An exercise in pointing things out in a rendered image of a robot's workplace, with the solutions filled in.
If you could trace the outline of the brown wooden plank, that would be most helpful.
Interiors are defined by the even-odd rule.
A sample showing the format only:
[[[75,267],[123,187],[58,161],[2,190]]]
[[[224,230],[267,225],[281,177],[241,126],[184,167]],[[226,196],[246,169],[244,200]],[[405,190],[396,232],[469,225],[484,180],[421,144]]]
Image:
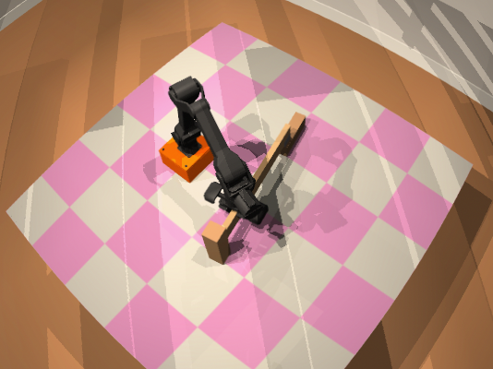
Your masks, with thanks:
[[[273,145],[271,146],[269,152],[265,156],[262,163],[259,165],[255,174],[253,175],[253,178],[256,179],[255,187],[252,191],[252,193],[254,195],[258,191],[260,185],[262,184],[263,180],[265,179],[266,175],[268,174],[269,170],[271,169],[271,166],[273,165],[273,163],[276,161],[279,154],[281,153],[281,151],[284,147],[284,142],[285,142],[286,138],[288,138],[289,133],[290,133],[290,125],[285,124],[285,127],[283,128],[281,133],[278,135],[278,137],[274,141]],[[230,214],[228,215],[227,219],[222,224],[222,226],[226,228],[227,237],[229,237],[229,235],[231,234],[235,225],[240,220],[239,218],[237,218],[235,216],[236,214],[237,214],[237,212],[232,210],[230,212]]]

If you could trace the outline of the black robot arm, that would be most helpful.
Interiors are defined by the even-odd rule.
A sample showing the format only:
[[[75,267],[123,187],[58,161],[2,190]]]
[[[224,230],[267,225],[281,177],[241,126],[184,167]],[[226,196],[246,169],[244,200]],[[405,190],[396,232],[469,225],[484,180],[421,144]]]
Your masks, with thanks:
[[[196,101],[199,93],[201,99]],[[176,148],[187,157],[192,157],[202,147],[197,137],[203,134],[213,155],[215,175],[224,194],[233,200],[245,220],[257,217],[263,207],[252,193],[256,179],[247,164],[229,149],[213,119],[202,84],[189,76],[170,86],[168,95],[177,108],[179,119],[171,133]]]

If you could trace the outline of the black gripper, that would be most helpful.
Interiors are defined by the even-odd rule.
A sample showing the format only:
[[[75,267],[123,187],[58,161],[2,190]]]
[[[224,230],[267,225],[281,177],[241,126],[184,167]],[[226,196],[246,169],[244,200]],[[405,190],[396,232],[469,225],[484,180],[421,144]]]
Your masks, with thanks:
[[[214,204],[215,199],[217,197],[219,197],[220,200],[218,201],[218,203],[219,203],[218,208],[228,212],[229,214],[232,210],[234,210],[237,212],[237,214],[235,216],[239,219],[244,220],[245,218],[238,211],[237,207],[233,203],[233,200],[231,198],[228,198],[224,193],[221,193],[221,191],[222,191],[222,186],[219,183],[217,183],[217,182],[210,183],[210,185],[208,186],[208,188],[204,192],[204,195],[203,195],[204,200],[211,203],[211,204]],[[262,205],[263,210],[258,214],[257,217],[255,217],[251,220],[248,220],[251,223],[261,224],[261,222],[263,221],[263,219],[265,218],[266,214],[269,211],[268,205],[265,205],[261,202],[259,202],[259,203]]]

